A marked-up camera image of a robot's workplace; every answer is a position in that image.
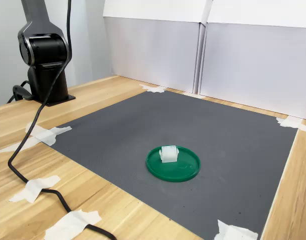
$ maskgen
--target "textured gray mat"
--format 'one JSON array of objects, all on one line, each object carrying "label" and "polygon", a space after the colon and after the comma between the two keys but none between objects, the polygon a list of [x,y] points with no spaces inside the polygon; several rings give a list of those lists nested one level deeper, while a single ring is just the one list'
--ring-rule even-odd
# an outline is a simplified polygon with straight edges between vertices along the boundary
[{"label": "textured gray mat", "polygon": [[[144,92],[64,126],[73,129],[52,148],[206,240],[219,232],[218,220],[260,239],[297,132],[272,116],[168,91]],[[151,175],[146,156],[163,145],[195,152],[198,175],[186,182]]]}]

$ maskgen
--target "green lid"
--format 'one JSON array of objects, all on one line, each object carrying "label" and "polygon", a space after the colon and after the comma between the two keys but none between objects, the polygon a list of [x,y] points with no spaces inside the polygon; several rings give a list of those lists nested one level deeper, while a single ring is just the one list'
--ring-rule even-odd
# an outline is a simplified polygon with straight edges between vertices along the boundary
[{"label": "green lid", "polygon": [[162,163],[159,150],[154,148],[146,157],[148,170],[157,178],[168,182],[184,182],[194,178],[201,167],[199,157],[191,150],[176,146],[178,149],[177,161]]}]

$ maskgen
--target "white tape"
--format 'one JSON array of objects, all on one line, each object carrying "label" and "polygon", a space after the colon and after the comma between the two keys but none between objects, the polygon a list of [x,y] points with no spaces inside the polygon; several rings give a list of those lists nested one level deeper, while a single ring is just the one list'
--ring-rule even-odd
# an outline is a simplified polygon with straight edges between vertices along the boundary
[{"label": "white tape", "polygon": [[153,87],[153,86],[146,86],[143,84],[140,85],[142,86],[143,89],[147,89],[147,92],[152,92],[152,93],[164,93],[164,89],[167,89],[166,86]]},{"label": "white tape", "polygon": [[[25,132],[27,133],[30,126],[31,126],[32,122],[29,122],[26,125],[26,129]],[[72,128],[70,126],[67,127],[62,127],[62,128],[58,128],[58,127],[53,127],[50,130],[44,129],[43,127],[39,126],[39,125],[35,125],[32,132],[31,132],[31,136],[23,145],[23,147],[21,148],[20,152],[28,149],[30,147],[35,146],[36,144],[43,142],[49,146],[52,146],[55,142],[56,142],[56,135],[65,133],[69,130],[71,130]],[[3,149],[0,150],[0,153],[5,153],[5,152],[11,152],[11,151],[15,151],[18,146],[20,145],[20,142],[17,142],[11,146],[7,146]]]},{"label": "white tape", "polygon": [[257,240],[258,234],[246,228],[227,225],[217,220],[219,233],[214,240]]},{"label": "white tape", "polygon": [[300,129],[306,132],[306,125],[302,124],[303,120],[302,118],[298,118],[295,116],[288,116],[286,119],[277,117],[276,120],[282,127]]},{"label": "white tape", "polygon": [[54,226],[45,231],[45,240],[70,240],[79,235],[86,225],[101,221],[98,211],[70,211]]},{"label": "white tape", "polygon": [[60,181],[59,176],[50,176],[48,178],[38,178],[29,180],[25,188],[19,193],[15,194],[9,201],[10,202],[18,202],[23,199],[26,199],[29,203],[34,203],[35,199],[37,199],[42,189],[48,189],[53,187],[55,184]]},{"label": "white tape", "polygon": [[203,95],[198,95],[198,94],[194,94],[194,93],[190,93],[190,92],[184,92],[183,95],[193,97],[193,98],[197,98],[197,99],[205,98],[205,96],[203,96]]}]

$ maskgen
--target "small white cube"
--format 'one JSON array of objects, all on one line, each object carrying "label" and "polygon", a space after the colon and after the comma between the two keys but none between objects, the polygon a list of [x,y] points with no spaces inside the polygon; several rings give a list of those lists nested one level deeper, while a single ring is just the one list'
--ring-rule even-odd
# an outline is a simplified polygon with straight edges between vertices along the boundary
[{"label": "small white cube", "polygon": [[176,146],[162,146],[159,151],[162,163],[172,163],[178,161],[179,150]]}]

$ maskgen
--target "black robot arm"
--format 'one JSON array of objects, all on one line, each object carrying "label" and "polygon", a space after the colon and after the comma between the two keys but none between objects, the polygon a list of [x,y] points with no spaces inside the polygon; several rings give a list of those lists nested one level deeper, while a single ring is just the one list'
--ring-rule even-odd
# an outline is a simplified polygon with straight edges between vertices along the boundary
[{"label": "black robot arm", "polygon": [[[15,100],[24,98],[42,103],[46,99],[54,78],[71,54],[62,30],[50,22],[45,1],[21,1],[27,23],[18,32],[17,38],[22,59],[30,66],[27,77],[31,95],[18,85],[14,86],[13,95]],[[68,94],[63,71],[52,88],[46,106],[72,99],[75,97]]]}]

